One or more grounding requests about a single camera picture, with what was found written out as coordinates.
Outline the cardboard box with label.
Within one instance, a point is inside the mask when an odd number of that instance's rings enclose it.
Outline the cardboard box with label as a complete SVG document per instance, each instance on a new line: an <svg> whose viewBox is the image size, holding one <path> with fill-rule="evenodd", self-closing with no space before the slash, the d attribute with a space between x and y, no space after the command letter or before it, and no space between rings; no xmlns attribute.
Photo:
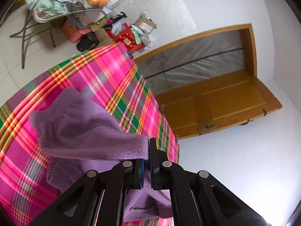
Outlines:
<svg viewBox="0 0 301 226"><path fill-rule="evenodd" d="M140 15L134 25L148 35L157 28L157 25L145 13Z"/></svg>

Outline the brown wooden door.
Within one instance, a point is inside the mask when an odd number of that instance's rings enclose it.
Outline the brown wooden door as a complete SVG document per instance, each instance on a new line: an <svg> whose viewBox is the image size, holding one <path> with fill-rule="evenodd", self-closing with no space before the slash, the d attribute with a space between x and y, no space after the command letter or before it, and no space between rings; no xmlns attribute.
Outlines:
<svg viewBox="0 0 301 226"><path fill-rule="evenodd" d="M282 108L275 95L245 70L158 94L177 139L247 124Z"/></svg>

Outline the purple fleece garment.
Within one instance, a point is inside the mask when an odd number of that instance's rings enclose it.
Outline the purple fleece garment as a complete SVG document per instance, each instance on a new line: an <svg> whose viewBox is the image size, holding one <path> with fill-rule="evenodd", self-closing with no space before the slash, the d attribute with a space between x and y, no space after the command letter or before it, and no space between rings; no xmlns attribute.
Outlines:
<svg viewBox="0 0 301 226"><path fill-rule="evenodd" d="M47 182L65 192L90 170L99 173L149 159L148 137L127 133L117 120L76 89L64 89L43 111L29 116L37 141L49 155Z"/></svg>

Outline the pink plaid bed sheet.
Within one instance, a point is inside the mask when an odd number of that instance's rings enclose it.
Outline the pink plaid bed sheet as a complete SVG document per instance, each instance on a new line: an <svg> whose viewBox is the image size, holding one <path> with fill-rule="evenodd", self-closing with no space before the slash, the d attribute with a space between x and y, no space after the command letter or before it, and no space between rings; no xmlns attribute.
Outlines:
<svg viewBox="0 0 301 226"><path fill-rule="evenodd" d="M59 192L46 181L49 156L28 118L73 87L113 115L123 130L154 137L172 162L176 138L123 44L97 48L64 61L20 89L1 107L1 214L28 225Z"/></svg>

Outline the folding metal table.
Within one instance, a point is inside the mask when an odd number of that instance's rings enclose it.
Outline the folding metal table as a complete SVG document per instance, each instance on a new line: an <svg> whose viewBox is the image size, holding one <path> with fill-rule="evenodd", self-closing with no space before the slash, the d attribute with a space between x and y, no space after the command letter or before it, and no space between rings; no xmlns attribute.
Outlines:
<svg viewBox="0 0 301 226"><path fill-rule="evenodd" d="M70 2L65 0L25 0L28 10L26 13L26 18L24 20L24 25L19 32L10 35L11 38L20 37L22 39L22 69L25 68L27 41L29 41L31 38L48 31L51 43L53 47L56 47L54 36L52 34L52 21L83 12L100 10L100 7L90 6L88 4L88 0L77 0L76 3L74 1L76 0L71 0ZM46 24L44 30L39 31L36 34L27 35L28 29L40 24Z"/></svg>

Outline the plastic wrapped mattress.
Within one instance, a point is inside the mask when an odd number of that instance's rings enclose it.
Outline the plastic wrapped mattress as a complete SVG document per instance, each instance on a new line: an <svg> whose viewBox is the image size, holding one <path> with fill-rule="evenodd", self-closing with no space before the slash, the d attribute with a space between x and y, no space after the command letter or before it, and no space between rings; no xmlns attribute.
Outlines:
<svg viewBox="0 0 301 226"><path fill-rule="evenodd" d="M237 30L186 42L138 62L154 95L245 68Z"/></svg>

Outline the red gift box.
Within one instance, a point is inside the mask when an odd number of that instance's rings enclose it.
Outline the red gift box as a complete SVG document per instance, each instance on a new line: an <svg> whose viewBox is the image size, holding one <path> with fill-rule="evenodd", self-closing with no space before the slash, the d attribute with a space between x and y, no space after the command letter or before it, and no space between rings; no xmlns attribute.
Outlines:
<svg viewBox="0 0 301 226"><path fill-rule="evenodd" d="M139 44L136 43L135 36L131 28L126 23L122 25L122 31L117 35L113 35L112 30L107 30L106 32L114 43L123 43L127 50L131 53L145 48L145 45L142 42Z"/></svg>

